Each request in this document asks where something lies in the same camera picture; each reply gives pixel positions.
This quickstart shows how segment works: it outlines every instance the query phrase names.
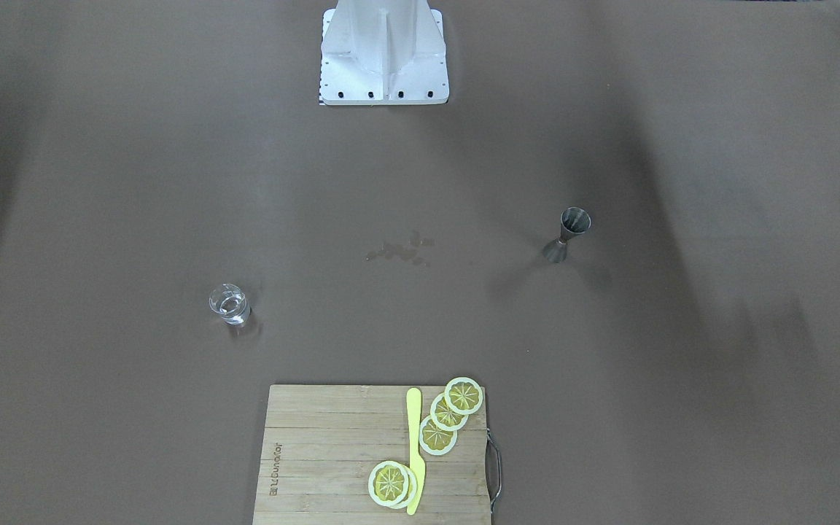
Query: cutting board handle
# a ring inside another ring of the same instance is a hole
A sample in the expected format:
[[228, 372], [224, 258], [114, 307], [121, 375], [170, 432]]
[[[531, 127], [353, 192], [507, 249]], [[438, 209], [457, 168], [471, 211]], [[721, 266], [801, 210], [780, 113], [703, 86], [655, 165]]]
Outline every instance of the cutting board handle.
[[[484, 478], [486, 478], [486, 485], [488, 486], [488, 497], [491, 498], [491, 513], [494, 514], [494, 504], [497, 503], [497, 499], [501, 497], [501, 488], [504, 485], [504, 474], [501, 471], [501, 451], [497, 448], [497, 443], [494, 442], [494, 436], [491, 433], [491, 429], [485, 429], [484, 432], [486, 433], [486, 437], [488, 439], [488, 443], [486, 444], [486, 448], [484, 449]], [[488, 475], [491, 472], [491, 469], [488, 468], [488, 459], [494, 458], [494, 471], [497, 473], [497, 486], [492, 491], [491, 486], [491, 479]]]

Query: metal jigger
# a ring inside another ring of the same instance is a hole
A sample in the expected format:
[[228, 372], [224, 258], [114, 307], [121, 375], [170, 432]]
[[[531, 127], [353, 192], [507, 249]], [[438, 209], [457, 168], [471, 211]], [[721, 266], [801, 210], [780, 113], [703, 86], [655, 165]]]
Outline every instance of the metal jigger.
[[566, 259], [567, 242], [581, 236], [592, 226], [592, 218], [580, 207], [570, 207], [559, 217], [559, 238], [543, 247], [543, 257], [550, 263], [562, 263]]

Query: wood grain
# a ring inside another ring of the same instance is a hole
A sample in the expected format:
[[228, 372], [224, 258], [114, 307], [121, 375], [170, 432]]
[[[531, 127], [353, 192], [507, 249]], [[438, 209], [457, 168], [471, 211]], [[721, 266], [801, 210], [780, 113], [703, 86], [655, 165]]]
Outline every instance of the wood grain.
[[[254, 525], [490, 523], [486, 409], [470, 416], [456, 448], [427, 460], [424, 498], [407, 516], [374, 504], [378, 462], [407, 463], [409, 386], [274, 385], [268, 399]], [[423, 416], [443, 386], [420, 386]]]

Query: citrus slice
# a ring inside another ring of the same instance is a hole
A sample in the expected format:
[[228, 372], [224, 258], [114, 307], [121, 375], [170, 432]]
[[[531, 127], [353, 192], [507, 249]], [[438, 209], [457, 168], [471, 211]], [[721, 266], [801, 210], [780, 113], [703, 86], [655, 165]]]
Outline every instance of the citrus slice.
[[446, 405], [460, 416], [474, 414], [484, 401], [484, 391], [475, 379], [455, 378], [446, 383]]
[[367, 477], [367, 492], [380, 506], [399, 504], [407, 496], [407, 467], [399, 462], [380, 462]]
[[413, 474], [410, 468], [407, 469], [407, 482], [410, 488], [407, 490], [407, 496], [404, 497], [404, 501], [391, 506], [391, 508], [406, 508], [407, 505], [411, 504], [413, 496], [417, 495], [417, 476]]
[[441, 393], [433, 400], [433, 405], [429, 406], [429, 415], [433, 419], [433, 424], [444, 429], [444, 431], [455, 432], [466, 426], [466, 421], [469, 421], [469, 416], [460, 416], [453, 412], [446, 405], [446, 393]]
[[441, 456], [452, 451], [458, 435], [459, 432], [444, 431], [434, 425], [430, 416], [420, 421], [420, 448], [430, 456]]

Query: yellow knife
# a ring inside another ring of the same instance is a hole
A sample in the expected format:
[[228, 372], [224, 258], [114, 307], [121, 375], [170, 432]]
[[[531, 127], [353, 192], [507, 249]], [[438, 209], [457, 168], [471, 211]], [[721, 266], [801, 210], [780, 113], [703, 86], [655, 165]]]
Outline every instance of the yellow knife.
[[427, 462], [420, 457], [420, 411], [423, 409], [423, 394], [420, 389], [407, 391], [407, 432], [410, 435], [411, 472], [417, 478], [417, 493], [407, 505], [407, 514], [413, 516], [420, 505], [423, 482], [427, 478]]

